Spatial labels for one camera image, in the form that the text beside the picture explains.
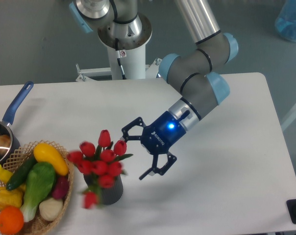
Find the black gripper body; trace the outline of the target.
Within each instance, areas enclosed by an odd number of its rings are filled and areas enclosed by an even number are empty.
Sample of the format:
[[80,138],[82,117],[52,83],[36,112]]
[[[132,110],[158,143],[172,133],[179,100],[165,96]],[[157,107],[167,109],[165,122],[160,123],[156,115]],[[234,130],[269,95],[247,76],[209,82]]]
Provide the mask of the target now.
[[166,154],[170,147],[186,134],[180,123],[188,116],[185,111],[179,119],[165,111],[151,125],[143,128],[140,143],[149,154]]

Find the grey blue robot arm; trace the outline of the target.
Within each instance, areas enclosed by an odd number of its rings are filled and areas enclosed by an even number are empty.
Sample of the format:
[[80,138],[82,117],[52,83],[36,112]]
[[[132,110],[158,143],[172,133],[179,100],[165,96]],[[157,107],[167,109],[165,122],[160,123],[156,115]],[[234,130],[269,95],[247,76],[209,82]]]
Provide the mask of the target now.
[[[140,141],[153,156],[146,175],[165,174],[176,161],[170,147],[227,98],[229,85],[213,70],[238,53],[236,39],[221,32],[207,1],[178,0],[176,5],[197,48],[187,57],[165,56],[157,75],[181,98],[152,124],[137,118],[122,129],[124,141]],[[112,79],[146,77],[146,44],[152,27],[139,13],[137,1],[73,0],[69,8],[82,30],[96,31],[106,46]]]

